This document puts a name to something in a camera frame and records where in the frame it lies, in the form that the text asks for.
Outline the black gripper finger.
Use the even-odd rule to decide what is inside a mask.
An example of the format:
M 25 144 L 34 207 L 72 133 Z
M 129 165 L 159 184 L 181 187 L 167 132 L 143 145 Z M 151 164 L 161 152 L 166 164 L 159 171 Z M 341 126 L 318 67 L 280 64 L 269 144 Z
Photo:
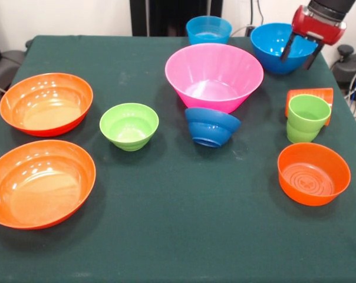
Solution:
M 290 34 L 288 42 L 287 42 L 287 44 L 286 44 L 286 46 L 285 46 L 285 48 L 282 51 L 282 54 L 280 56 L 280 59 L 281 59 L 282 62 L 285 62 L 288 59 L 295 37 L 296 37 L 296 33 L 291 33 Z
M 305 61 L 305 69 L 308 70 L 310 69 L 311 65 L 313 64 L 314 60 L 318 56 L 318 54 L 321 52 L 321 50 L 324 47 L 323 42 L 319 42 L 316 49 L 313 51 L 313 53 L 306 59 Z

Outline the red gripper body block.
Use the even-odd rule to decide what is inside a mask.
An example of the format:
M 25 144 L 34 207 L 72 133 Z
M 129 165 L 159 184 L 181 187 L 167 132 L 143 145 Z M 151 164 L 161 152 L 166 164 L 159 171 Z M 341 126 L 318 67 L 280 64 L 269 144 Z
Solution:
M 292 20 L 292 32 L 301 37 L 325 45 L 334 45 L 343 36 L 347 24 L 336 22 L 316 14 L 307 6 L 301 5 Z

